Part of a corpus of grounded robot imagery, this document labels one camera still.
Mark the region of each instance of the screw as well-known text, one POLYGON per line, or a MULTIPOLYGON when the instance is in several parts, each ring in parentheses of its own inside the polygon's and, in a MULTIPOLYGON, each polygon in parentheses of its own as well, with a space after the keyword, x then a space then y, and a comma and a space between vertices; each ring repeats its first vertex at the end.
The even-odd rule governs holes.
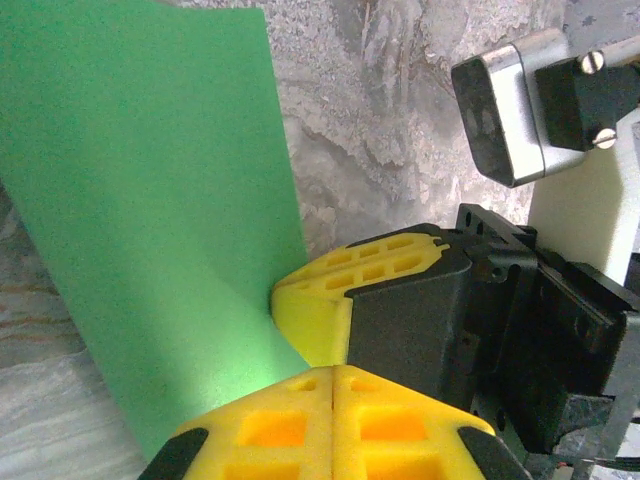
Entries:
POLYGON ((613 147, 613 144, 616 143, 618 135, 613 128, 603 128, 600 130, 595 138, 593 139, 593 146, 606 150, 607 148, 613 147))
POLYGON ((600 50, 594 50, 578 58, 580 70, 586 75, 593 75, 604 67, 604 55, 600 50))

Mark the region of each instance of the green sheet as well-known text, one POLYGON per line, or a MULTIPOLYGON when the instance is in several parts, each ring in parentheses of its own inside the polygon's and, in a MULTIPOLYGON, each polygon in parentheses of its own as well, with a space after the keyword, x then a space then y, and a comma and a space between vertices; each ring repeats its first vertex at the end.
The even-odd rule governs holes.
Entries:
POLYGON ((147 457, 306 368, 306 261, 261 11, 6 0, 0 178, 147 457))

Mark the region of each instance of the gray marble surface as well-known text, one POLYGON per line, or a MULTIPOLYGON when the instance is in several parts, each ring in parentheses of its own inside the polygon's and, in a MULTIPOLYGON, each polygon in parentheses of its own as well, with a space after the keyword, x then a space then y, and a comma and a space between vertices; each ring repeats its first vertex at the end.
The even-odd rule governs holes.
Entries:
MULTIPOLYGON (((596 2, 574 0, 566 11, 564 0, 182 3, 249 4, 267 15, 312 256, 416 222, 450 226, 460 202, 523 222, 530 188, 507 190, 473 167, 449 68, 500 42, 560 26, 563 17, 578 51, 638 26, 637 1, 612 2, 615 8, 602 12, 596 2)), ((625 448, 633 451, 640 441, 630 435, 625 448)), ((143 467, 0 190, 0 479, 132 479, 143 467)))

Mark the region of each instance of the green foam sheet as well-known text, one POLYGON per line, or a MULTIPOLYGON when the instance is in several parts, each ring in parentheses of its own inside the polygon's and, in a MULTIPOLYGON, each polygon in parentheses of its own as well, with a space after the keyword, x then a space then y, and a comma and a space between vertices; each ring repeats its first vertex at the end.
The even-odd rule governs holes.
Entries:
POLYGON ((147 457, 306 368, 268 313, 306 261, 264 16, 8 0, 0 178, 147 457))

